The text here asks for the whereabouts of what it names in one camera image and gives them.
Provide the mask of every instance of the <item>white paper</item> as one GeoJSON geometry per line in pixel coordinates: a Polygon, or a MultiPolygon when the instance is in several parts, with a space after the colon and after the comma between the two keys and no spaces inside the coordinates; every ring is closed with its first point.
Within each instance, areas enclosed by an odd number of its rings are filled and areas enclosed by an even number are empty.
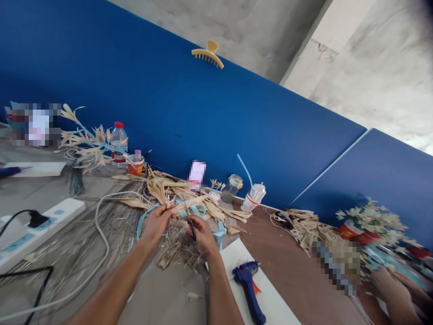
{"type": "MultiPolygon", "coordinates": [[[[254,261],[254,258],[239,238],[221,251],[221,257],[224,266],[226,267],[230,287],[233,291],[242,318],[244,319],[244,323],[245,325],[254,325],[255,323],[249,312],[244,288],[234,280],[232,274],[234,268],[239,267],[246,262],[254,261]]],[[[260,267],[257,273],[253,275],[253,280],[257,287],[262,291],[256,295],[256,298],[262,313],[266,316],[267,325],[301,325],[260,267]]]]}
{"type": "Polygon", "coordinates": [[[59,176],[65,165],[66,162],[9,162],[4,168],[32,167],[24,169],[11,177],[49,177],[59,176]]]}

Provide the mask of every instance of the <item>red bottle cap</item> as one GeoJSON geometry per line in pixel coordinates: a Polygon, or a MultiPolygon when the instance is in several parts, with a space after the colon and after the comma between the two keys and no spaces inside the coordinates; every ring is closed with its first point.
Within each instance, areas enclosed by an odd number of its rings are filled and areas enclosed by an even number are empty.
{"type": "Polygon", "coordinates": [[[118,129],[123,129],[125,128],[125,126],[123,125],[122,122],[114,122],[114,127],[118,128],[118,129]]]}

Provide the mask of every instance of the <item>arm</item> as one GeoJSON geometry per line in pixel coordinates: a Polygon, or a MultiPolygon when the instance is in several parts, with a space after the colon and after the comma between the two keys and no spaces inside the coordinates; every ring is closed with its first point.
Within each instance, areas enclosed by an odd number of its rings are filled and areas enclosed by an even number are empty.
{"type": "Polygon", "coordinates": [[[409,290],[412,302],[417,305],[424,314],[431,317],[433,312],[433,299],[431,299],[419,285],[404,274],[394,272],[392,275],[409,290]]]}
{"type": "Polygon", "coordinates": [[[117,324],[146,259],[156,247],[174,214],[162,205],[146,219],[143,233],[110,277],[81,306],[67,325],[117,324]]]}
{"type": "Polygon", "coordinates": [[[421,325],[412,305],[409,291],[384,267],[371,273],[371,280],[381,293],[392,325],[421,325]]]}
{"type": "MultiPolygon", "coordinates": [[[[197,216],[189,217],[194,224],[200,250],[209,267],[209,325],[244,324],[233,292],[230,288],[226,268],[221,258],[209,224],[197,216]]],[[[189,225],[186,233],[192,235],[189,225]]]]}

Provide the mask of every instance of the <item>hand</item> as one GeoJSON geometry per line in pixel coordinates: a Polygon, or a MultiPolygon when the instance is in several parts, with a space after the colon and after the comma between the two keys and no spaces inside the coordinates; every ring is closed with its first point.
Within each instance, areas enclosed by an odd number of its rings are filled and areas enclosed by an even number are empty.
{"type": "Polygon", "coordinates": [[[392,274],[397,280],[399,280],[408,290],[412,297],[412,302],[421,309],[429,309],[433,306],[433,300],[430,296],[411,278],[400,272],[394,272],[392,274]]]}
{"type": "Polygon", "coordinates": [[[399,302],[412,305],[409,291],[386,268],[380,267],[378,270],[374,270],[371,273],[371,281],[387,304],[399,302]]]}
{"type": "Polygon", "coordinates": [[[175,206],[172,205],[167,208],[167,205],[164,204],[151,211],[146,217],[140,239],[150,240],[155,244],[162,233],[170,227],[170,218],[175,218],[175,214],[169,210],[174,207],[175,206]]]}
{"type": "MultiPolygon", "coordinates": [[[[198,216],[189,216],[189,219],[193,222],[197,244],[204,254],[204,257],[208,260],[212,255],[219,254],[217,243],[215,243],[215,239],[213,238],[211,226],[209,226],[207,221],[198,216]]],[[[186,224],[185,230],[188,236],[193,235],[189,224],[186,224]]]]}

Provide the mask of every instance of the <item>power strip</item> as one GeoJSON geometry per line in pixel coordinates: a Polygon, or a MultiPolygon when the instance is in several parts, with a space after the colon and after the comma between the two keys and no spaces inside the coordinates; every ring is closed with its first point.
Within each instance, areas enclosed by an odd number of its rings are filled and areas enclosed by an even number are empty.
{"type": "Polygon", "coordinates": [[[25,224],[27,234],[3,251],[0,251],[0,274],[8,272],[85,209],[86,204],[84,202],[66,199],[42,213],[42,215],[49,217],[50,220],[45,221],[39,227],[31,228],[28,223],[25,224]]]}

